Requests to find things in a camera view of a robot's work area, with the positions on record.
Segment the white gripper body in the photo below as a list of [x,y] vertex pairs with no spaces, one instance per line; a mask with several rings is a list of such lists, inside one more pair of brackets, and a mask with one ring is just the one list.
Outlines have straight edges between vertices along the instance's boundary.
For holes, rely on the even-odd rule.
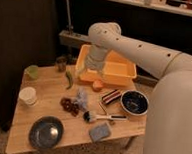
[[85,58],[85,68],[95,70],[97,74],[104,76],[103,67],[108,52],[107,48],[92,44]]

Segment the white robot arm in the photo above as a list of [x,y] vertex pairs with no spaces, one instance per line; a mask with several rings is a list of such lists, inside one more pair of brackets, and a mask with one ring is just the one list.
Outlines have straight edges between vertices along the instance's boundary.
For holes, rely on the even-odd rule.
[[158,79],[146,117],[143,154],[192,154],[192,55],[124,37],[117,23],[88,29],[88,69],[100,71],[114,50]]

